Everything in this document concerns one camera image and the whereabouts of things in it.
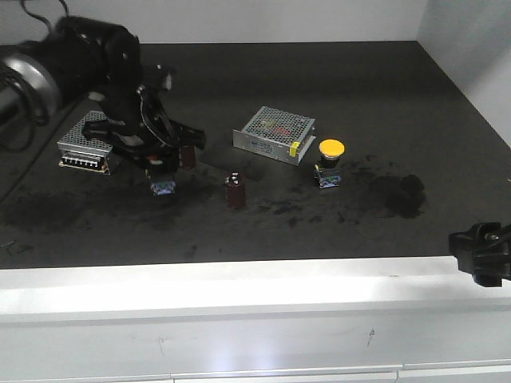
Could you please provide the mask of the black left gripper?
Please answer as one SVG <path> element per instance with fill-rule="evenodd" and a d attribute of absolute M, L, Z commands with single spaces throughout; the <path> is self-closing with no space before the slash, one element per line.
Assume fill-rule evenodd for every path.
<path fill-rule="evenodd" d="M 179 146 L 204 150 L 203 130 L 191 128 L 168 117 L 159 92 L 172 88 L 172 67 L 137 67 L 109 77 L 89 91 L 105 114 L 105 120 L 86 121 L 82 134 L 112 145 L 116 153 L 133 160 L 147 156 L 178 157 Z"/>

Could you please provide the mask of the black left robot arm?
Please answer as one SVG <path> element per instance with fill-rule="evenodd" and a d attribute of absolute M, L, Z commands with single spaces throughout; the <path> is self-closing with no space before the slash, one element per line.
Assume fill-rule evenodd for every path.
<path fill-rule="evenodd" d="M 86 124 L 87 139 L 123 156 L 172 158 L 180 148 L 202 149 L 206 135 L 168 117 L 160 93 L 174 70 L 145 65 L 137 36 L 124 26 L 90 18 L 61 18 L 41 41 L 24 41 L 1 60 L 1 123 L 25 118 L 36 126 L 83 97 L 105 119 Z"/>

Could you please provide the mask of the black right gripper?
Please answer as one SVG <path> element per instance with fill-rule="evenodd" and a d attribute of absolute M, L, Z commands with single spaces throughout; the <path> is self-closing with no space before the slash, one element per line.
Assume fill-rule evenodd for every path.
<path fill-rule="evenodd" d="M 510 280 L 510 225 L 477 223 L 448 237 L 449 252 L 458 269 L 483 287 L 502 287 Z"/>

